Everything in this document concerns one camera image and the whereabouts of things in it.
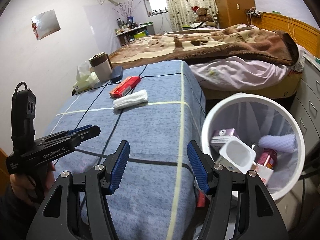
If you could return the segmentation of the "left hand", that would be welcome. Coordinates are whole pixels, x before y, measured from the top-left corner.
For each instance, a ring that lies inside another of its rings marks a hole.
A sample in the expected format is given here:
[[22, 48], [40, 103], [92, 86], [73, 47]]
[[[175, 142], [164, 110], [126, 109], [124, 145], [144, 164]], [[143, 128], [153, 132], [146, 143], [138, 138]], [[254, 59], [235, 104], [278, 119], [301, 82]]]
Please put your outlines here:
[[[44, 194], [50, 190], [52, 185], [55, 182], [54, 171], [56, 170], [55, 165], [51, 162], [48, 164], [48, 172], [46, 175], [46, 181], [44, 184]], [[34, 190], [32, 183], [28, 180], [25, 175], [11, 174], [10, 175], [10, 184], [15, 196], [29, 205], [34, 205], [28, 196], [31, 191]]]

